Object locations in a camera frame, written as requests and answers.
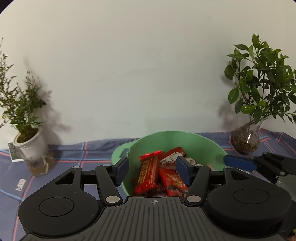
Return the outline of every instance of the black circular pad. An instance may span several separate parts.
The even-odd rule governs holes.
[[[64,237],[89,227],[99,215],[99,203],[81,190],[81,169],[71,169],[27,197],[18,215],[26,233]]]
[[[245,204],[259,204],[267,201],[267,199],[269,198],[269,194],[260,189],[247,188],[236,191],[233,194],[233,197],[237,201]]]
[[[51,197],[44,200],[40,206],[40,211],[50,217],[63,216],[72,211],[74,202],[65,197]]]
[[[226,184],[208,196],[210,216],[218,225],[227,226],[230,232],[249,230],[252,233],[283,221],[292,202],[286,190],[250,175],[235,180],[231,172],[224,169]]]

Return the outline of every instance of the green bowl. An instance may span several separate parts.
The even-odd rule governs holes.
[[[195,159],[199,164],[207,165],[212,170],[223,171],[225,164],[223,157],[227,153],[212,140],[198,134],[183,131],[162,131],[143,137],[133,142],[119,146],[112,154],[112,164],[119,159],[124,149],[129,149],[129,171],[122,187],[128,196],[133,194],[134,184],[132,180],[139,175],[139,157],[162,150],[167,152],[176,147],[182,147],[188,156]]]

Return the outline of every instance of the metal rivet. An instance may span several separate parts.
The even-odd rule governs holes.
[[[108,203],[116,203],[120,200],[119,197],[117,196],[109,196],[109,197],[106,197],[106,202]]]
[[[200,202],[202,199],[200,196],[191,195],[187,197],[187,201],[189,202]]]

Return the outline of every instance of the label sticker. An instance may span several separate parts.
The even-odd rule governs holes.
[[[22,191],[22,187],[25,185],[26,180],[25,179],[21,179],[19,181],[19,183],[17,184],[16,190],[17,191]]]

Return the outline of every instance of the red snack package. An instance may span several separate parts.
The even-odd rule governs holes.
[[[143,156],[140,156],[139,159],[142,161],[144,159],[147,159],[148,157],[154,156],[154,155],[161,155],[162,151],[156,151],[156,152],[152,152],[152,153],[147,153]]]
[[[158,180],[157,185],[158,185],[158,188],[150,190],[150,191],[144,193],[144,195],[146,197],[154,197],[156,195],[167,196],[168,194],[166,192],[166,189],[165,189],[164,185],[161,183],[161,180]]]
[[[176,160],[178,156],[185,156],[186,153],[182,147],[174,148],[160,157],[159,167],[176,170]]]
[[[189,188],[175,170],[159,168],[159,175],[169,196],[185,197]]]
[[[142,194],[151,189],[158,188],[158,163],[159,155],[148,156],[148,158],[142,159],[138,184],[134,189],[137,194]]]

